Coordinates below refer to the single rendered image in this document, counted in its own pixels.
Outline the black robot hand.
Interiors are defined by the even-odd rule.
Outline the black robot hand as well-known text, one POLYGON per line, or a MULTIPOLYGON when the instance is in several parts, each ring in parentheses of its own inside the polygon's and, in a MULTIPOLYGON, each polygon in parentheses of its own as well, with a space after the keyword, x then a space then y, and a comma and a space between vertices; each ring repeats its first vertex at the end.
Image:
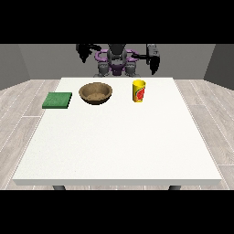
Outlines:
POLYGON ((100 51, 101 47, 94 44, 77 44, 76 50, 79 53, 82 62, 85 63, 89 55, 92 54, 92 51, 93 50, 100 51))
POLYGON ((152 74, 154 75, 159 68, 159 64, 160 64, 160 58, 158 56, 148 56, 148 55, 137 55, 137 54, 132 54, 132 57, 134 59, 144 59, 148 65, 150 66, 150 70, 152 72, 152 74))

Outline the yellow cup with melon print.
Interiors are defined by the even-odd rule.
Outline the yellow cup with melon print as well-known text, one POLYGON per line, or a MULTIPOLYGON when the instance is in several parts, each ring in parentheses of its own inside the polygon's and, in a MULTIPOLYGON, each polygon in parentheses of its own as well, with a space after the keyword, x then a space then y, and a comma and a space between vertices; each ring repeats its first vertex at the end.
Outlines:
POLYGON ((133 101, 142 102, 144 98, 145 81, 134 80, 133 81, 133 101))

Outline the brown wooden bowl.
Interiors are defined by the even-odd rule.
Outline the brown wooden bowl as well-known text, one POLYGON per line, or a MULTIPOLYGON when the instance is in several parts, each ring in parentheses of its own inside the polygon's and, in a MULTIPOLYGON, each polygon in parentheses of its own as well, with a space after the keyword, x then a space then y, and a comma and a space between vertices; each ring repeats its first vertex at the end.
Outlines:
POLYGON ((79 95, 88 104, 100 105, 112 96, 112 87, 101 82, 88 83, 80 88, 79 95))

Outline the green square pad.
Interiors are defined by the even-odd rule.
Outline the green square pad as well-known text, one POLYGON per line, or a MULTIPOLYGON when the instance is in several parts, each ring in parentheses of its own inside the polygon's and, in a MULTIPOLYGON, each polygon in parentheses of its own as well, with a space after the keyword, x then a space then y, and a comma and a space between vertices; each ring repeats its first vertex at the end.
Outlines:
POLYGON ((50 92, 42 104, 43 109, 67 109, 71 92, 50 92))

